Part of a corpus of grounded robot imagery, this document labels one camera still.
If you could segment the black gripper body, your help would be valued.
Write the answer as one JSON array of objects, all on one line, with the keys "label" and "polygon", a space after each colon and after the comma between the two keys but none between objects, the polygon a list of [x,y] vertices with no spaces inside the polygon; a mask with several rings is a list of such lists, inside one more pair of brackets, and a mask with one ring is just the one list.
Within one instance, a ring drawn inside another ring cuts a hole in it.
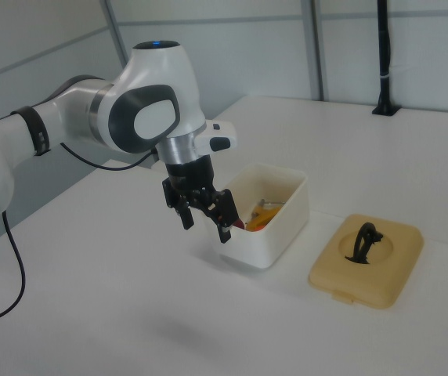
[{"label": "black gripper body", "polygon": [[206,189],[214,192],[214,170],[209,155],[185,164],[167,164],[168,180],[178,191]]}]

